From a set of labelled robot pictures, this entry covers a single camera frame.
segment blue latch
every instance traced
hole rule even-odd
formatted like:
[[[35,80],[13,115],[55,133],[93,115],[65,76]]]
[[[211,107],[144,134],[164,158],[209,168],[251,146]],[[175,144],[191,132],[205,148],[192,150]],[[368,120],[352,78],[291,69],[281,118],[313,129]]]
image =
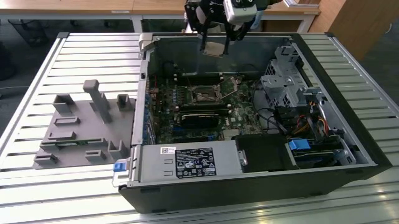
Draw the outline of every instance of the blue latch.
[[[288,142],[291,150],[307,150],[311,149],[307,139],[293,139]]]
[[[113,164],[113,172],[125,171],[125,162],[117,162]]]

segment sticker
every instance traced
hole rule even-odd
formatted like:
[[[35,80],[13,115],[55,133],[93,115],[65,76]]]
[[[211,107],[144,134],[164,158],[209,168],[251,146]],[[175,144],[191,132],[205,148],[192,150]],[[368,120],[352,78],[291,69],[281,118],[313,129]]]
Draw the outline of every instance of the sticker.
[[[129,13],[131,11],[125,10],[112,10],[111,13]]]
[[[161,154],[175,154],[176,147],[161,147]]]
[[[176,177],[189,178],[216,175],[212,148],[175,150]]]

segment metal rail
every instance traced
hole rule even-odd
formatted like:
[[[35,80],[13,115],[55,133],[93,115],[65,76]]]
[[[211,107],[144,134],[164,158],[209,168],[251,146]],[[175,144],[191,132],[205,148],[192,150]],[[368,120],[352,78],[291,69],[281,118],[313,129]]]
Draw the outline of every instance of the metal rail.
[[[380,223],[399,219],[398,106],[333,38],[303,35],[394,168],[325,196],[167,214],[139,214],[112,186],[112,165],[32,170],[57,93],[89,99],[81,84],[101,83],[107,98],[135,98],[139,34],[71,34],[56,40],[0,139],[0,223]],[[317,85],[308,70],[311,82]]]

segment power supply label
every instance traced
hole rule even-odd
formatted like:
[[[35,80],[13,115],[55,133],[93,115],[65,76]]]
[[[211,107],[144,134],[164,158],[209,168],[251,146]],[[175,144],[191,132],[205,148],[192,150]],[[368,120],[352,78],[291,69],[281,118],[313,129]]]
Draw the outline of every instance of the power supply label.
[[[176,177],[191,178],[216,175],[212,148],[175,150]]]

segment table leg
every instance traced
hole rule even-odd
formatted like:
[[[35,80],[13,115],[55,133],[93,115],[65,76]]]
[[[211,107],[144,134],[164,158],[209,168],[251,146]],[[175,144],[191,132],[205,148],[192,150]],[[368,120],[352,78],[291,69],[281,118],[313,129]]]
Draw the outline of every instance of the table leg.
[[[313,18],[315,18],[315,15],[307,15],[304,17],[304,19],[301,20],[300,22],[300,25],[297,27],[297,33],[307,33],[309,28],[311,28],[311,25],[312,25],[312,22],[313,22]]]
[[[141,25],[143,15],[132,15],[131,20],[133,23],[135,33],[143,33],[143,25]]]

